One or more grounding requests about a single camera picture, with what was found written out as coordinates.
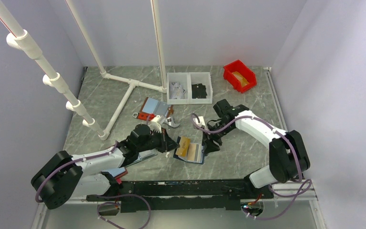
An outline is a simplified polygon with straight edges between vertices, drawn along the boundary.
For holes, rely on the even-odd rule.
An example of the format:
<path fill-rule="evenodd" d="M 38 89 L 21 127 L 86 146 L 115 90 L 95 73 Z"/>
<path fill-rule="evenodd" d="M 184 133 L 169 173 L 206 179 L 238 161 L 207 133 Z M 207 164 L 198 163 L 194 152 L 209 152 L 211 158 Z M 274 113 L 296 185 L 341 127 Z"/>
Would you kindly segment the gold vip card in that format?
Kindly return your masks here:
<path fill-rule="evenodd" d="M 186 157 L 188 154 L 188 149 L 190 146 L 191 140 L 185 136 L 181 136 L 178 138 L 179 148 L 176 150 L 175 155 L 179 157 Z"/>

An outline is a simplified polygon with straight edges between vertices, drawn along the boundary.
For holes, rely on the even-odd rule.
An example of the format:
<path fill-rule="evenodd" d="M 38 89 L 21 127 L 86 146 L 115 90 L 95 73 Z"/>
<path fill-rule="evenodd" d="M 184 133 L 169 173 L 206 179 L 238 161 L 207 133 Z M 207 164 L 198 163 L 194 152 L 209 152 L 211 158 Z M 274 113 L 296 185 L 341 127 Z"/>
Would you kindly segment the navy blue card holder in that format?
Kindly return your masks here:
<path fill-rule="evenodd" d="M 173 158 L 181 160 L 186 163 L 192 163 L 192 164 L 203 164 L 205 155 L 203 154 L 203 146 L 199 143 L 194 143 L 191 141 L 188 154 L 186 157 L 179 157 L 175 155 L 177 149 L 174 150 Z"/>

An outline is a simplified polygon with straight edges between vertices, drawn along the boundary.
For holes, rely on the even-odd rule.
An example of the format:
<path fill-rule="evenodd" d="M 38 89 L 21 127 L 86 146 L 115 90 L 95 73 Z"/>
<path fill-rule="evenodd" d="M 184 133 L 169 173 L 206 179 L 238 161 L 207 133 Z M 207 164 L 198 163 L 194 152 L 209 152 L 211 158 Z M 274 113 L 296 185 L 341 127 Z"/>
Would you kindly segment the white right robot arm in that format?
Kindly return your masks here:
<path fill-rule="evenodd" d="M 311 166 L 301 134 L 285 131 L 261 119 L 245 105 L 232 106 L 226 99 L 214 106 L 218 119 L 204 123 L 194 117 L 193 123 L 202 131 L 205 154 L 220 150 L 222 137 L 238 129 L 262 143 L 269 154 L 269 164 L 244 179 L 244 193 L 249 198 L 257 197 L 262 188 L 273 183 L 285 183 L 293 178 L 301 179 L 302 173 Z"/>

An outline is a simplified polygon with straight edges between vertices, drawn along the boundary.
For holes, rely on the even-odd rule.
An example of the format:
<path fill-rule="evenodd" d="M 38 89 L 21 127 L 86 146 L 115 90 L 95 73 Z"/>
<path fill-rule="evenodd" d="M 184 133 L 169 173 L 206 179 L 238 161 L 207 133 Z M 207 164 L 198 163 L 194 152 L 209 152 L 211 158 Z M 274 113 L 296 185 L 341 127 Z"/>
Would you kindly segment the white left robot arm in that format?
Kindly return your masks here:
<path fill-rule="evenodd" d="M 152 130 L 139 124 L 122 141 L 111 147 L 83 155 L 70 155 L 62 150 L 56 153 L 31 179 L 35 201 L 48 209 L 56 209 L 70 198 L 88 195 L 112 200 L 118 194 L 109 169 L 127 167 L 141 152 L 166 153 L 179 148 L 165 128 Z"/>

